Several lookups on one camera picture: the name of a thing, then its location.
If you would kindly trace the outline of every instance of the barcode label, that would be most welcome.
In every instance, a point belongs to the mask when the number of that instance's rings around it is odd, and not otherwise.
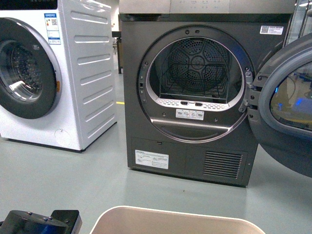
[[[53,25],[53,26],[55,26],[55,25],[57,25],[57,24],[58,24],[57,19],[51,19],[51,21],[52,21],[52,25]]]
[[[282,26],[261,26],[260,34],[282,35],[284,27]]]

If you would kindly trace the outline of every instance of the ventilation grille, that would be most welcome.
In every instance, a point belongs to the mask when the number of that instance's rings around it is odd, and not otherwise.
[[[238,178],[243,155],[206,151],[204,175]]]
[[[231,106],[229,104],[221,103],[212,103],[212,102],[201,102],[198,105],[198,102],[174,100],[174,99],[164,99],[157,98],[156,103],[161,106],[180,108],[180,109],[191,109],[191,110],[200,110],[200,111],[225,111],[228,110]]]

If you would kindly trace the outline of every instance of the energy label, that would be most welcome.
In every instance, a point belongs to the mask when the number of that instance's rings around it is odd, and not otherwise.
[[[59,24],[55,13],[44,14],[45,26],[50,45],[60,45]]]

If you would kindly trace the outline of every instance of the black device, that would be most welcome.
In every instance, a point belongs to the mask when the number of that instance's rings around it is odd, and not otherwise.
[[[82,221],[77,210],[55,210],[50,216],[10,211],[0,234],[78,234]]]
[[[58,0],[1,0],[1,10],[55,10]]]
[[[259,143],[312,176],[311,36],[285,46],[294,0],[132,2],[119,2],[129,168],[246,186]]]

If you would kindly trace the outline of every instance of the control panel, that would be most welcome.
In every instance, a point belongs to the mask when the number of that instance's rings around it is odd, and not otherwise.
[[[55,10],[58,0],[0,0],[0,10]]]
[[[170,13],[217,14],[228,13],[229,8],[230,0],[171,0]]]

